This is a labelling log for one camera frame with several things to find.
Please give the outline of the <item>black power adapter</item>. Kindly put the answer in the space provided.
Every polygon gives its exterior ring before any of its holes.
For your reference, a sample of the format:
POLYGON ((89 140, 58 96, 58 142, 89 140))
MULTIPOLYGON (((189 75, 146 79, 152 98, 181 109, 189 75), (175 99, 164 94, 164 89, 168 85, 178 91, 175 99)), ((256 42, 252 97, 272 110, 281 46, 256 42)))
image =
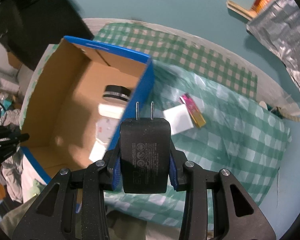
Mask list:
POLYGON ((170 168, 171 127, 164 118, 139 116, 120 125, 120 169, 123 191, 128 194, 157 194, 167 190, 170 168))

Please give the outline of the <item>white charger cube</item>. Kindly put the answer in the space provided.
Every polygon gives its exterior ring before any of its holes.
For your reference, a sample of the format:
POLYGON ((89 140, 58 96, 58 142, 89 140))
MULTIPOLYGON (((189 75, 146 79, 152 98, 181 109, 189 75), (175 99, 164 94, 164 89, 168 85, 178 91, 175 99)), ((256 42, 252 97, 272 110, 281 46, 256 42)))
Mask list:
POLYGON ((171 135, 194 128, 190 114, 184 104, 164 110, 163 115, 170 124, 171 135))

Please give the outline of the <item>pink gold lighter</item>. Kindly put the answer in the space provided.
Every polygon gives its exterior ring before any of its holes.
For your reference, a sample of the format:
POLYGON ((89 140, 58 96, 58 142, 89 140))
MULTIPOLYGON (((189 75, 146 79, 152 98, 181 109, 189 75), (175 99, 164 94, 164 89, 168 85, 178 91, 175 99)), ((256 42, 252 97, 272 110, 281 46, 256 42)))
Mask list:
POLYGON ((200 109, 194 102, 193 98, 191 98, 191 96, 188 93, 185 93, 182 96, 180 96, 180 100, 186 106, 186 108, 190 114, 190 117, 192 118, 195 125, 198 128, 205 126, 206 121, 205 121, 200 109))

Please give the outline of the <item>white octagonal case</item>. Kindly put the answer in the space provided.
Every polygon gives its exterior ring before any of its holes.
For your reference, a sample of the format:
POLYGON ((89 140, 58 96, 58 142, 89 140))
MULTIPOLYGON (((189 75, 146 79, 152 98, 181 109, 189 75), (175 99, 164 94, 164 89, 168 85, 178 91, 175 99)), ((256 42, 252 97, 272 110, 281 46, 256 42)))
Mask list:
POLYGON ((109 144, 115 130, 117 128, 119 120, 103 117, 96 122, 96 140, 102 142, 103 144, 109 144))

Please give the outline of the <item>blue-rimmed cardboard box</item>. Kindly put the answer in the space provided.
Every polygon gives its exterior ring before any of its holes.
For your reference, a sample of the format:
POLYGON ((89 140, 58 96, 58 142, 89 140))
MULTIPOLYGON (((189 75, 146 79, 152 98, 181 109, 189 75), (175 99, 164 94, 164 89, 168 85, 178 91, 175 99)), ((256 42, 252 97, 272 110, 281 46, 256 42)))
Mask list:
POLYGON ((48 184, 61 168, 79 170, 91 163, 106 86, 132 90, 123 113, 132 118, 153 84, 153 62, 145 53, 71 36, 49 45, 32 75, 19 119, 22 132, 30 136, 23 152, 37 180, 48 184))

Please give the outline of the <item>white square box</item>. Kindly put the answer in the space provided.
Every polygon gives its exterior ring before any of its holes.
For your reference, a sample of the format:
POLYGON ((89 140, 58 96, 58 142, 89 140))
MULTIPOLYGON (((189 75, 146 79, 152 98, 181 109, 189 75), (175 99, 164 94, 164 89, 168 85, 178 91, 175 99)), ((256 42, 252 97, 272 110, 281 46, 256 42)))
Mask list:
POLYGON ((93 163, 103 159, 103 156, 106 152, 106 147, 102 142, 95 141, 93 148, 90 152, 89 155, 89 160, 92 161, 93 163))

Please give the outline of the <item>white oval case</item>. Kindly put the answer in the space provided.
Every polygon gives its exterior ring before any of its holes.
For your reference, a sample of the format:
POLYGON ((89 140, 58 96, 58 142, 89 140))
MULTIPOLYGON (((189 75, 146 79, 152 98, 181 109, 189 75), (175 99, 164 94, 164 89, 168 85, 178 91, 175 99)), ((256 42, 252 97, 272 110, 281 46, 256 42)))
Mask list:
POLYGON ((113 119, 121 119, 125 111, 124 106, 108 103, 99 103, 97 109, 99 115, 113 119))

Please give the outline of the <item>striped cloth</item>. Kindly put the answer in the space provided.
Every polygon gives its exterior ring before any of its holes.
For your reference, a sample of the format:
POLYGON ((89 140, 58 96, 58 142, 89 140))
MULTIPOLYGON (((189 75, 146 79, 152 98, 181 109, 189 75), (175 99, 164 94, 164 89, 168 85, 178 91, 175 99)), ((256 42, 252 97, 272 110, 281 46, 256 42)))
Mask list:
POLYGON ((0 117, 0 126, 8 128, 11 131, 19 128, 19 117, 21 110, 7 110, 3 116, 0 117))

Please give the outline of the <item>green checkered tablecloth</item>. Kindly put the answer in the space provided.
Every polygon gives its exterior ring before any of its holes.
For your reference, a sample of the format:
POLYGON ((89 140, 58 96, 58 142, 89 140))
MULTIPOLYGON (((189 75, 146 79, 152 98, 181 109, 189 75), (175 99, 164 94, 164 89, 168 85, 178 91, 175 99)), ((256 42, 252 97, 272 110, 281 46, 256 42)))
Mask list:
POLYGON ((291 141, 290 128, 256 103, 256 81, 221 53, 139 24, 111 23, 95 37, 149 55, 154 84, 140 116, 161 116, 188 93, 206 125, 172 137, 178 150, 207 170, 229 169, 253 200, 269 192, 291 141))

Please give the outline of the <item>black hanging garment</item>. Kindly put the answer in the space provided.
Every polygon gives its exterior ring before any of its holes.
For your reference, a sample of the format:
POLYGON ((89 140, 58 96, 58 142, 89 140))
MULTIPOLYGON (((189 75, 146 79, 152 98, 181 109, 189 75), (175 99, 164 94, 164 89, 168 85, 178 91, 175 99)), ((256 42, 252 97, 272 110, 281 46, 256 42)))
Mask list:
POLYGON ((0 44, 30 70, 64 36, 94 37, 71 0, 0 0, 0 44))

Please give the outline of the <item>wooden window ledge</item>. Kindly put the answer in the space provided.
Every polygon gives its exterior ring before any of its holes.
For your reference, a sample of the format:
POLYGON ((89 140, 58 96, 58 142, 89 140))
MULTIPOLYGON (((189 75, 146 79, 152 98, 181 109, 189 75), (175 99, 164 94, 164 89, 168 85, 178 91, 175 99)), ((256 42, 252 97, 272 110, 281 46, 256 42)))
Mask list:
POLYGON ((228 9, 236 12, 240 16, 246 18, 248 21, 253 20, 257 16, 257 13, 254 10, 247 10, 231 0, 226 1, 226 6, 228 9))

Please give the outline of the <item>silver foil curtain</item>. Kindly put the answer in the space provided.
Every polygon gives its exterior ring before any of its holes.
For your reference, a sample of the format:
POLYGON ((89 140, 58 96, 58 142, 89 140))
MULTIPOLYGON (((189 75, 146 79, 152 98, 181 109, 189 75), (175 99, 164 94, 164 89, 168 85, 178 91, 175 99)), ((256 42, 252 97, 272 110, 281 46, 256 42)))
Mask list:
POLYGON ((272 0, 246 29, 284 63, 300 91, 300 8, 295 0, 272 0))

